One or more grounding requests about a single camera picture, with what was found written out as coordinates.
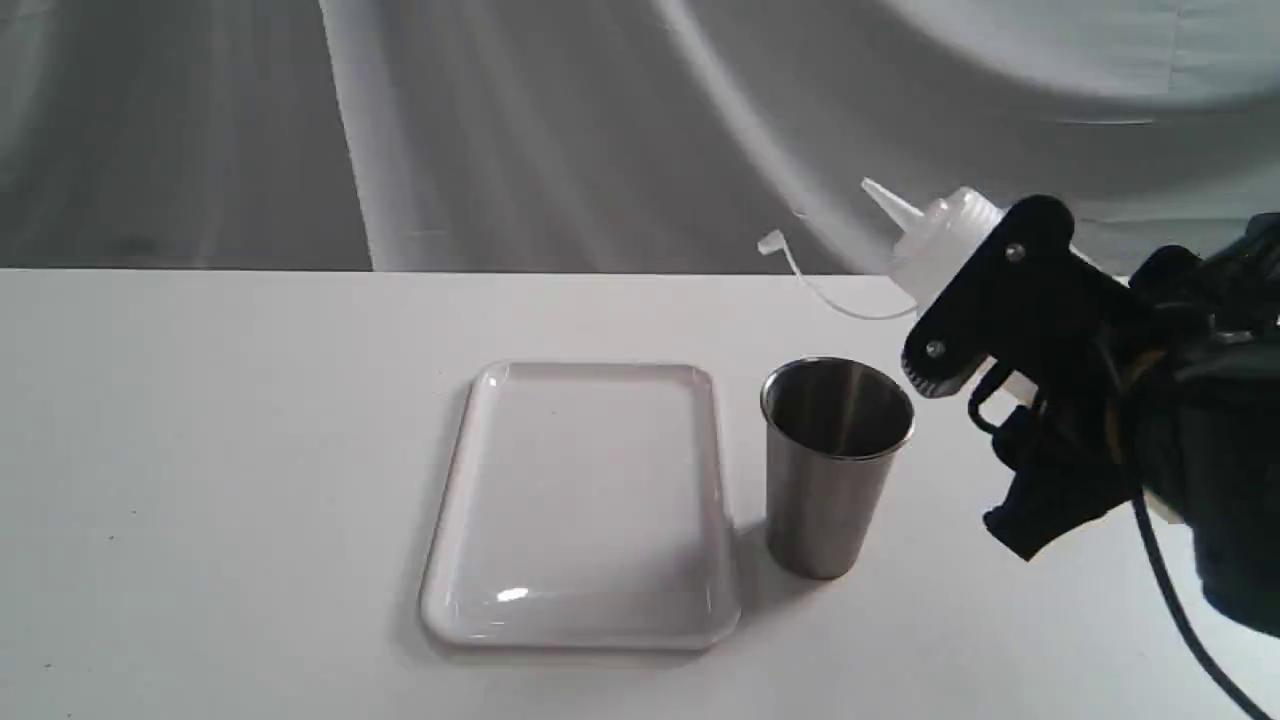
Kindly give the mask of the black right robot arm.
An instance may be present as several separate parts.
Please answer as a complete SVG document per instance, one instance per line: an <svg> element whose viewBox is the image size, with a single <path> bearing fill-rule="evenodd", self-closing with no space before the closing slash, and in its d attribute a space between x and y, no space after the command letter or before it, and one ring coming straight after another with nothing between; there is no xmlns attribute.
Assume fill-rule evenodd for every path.
<svg viewBox="0 0 1280 720"><path fill-rule="evenodd" d="M984 424L1014 471L988 533L1021 559L1152 495L1189 528L1204 600L1277 634L1277 214L1202 258L1179 245L1117 281L1076 256L1059 199L1014 204L911 329L927 398L992 360L1028 409Z"/></svg>

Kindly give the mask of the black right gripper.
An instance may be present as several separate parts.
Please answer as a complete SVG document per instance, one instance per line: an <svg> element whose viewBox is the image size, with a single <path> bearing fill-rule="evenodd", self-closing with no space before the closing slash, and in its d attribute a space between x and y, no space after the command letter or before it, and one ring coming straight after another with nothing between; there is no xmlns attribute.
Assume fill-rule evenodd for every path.
<svg viewBox="0 0 1280 720"><path fill-rule="evenodd" d="M1069 250L1074 218L1059 199L1015 202L909 333L902 369L925 398L956 395L986 359L1042 389L992 436L1012 471L987 510L988 533L1029 561L1057 538L1140 492L1199 495L1204 442L1176 373L1208 337L1204 259L1157 249L1128 281Z"/></svg>

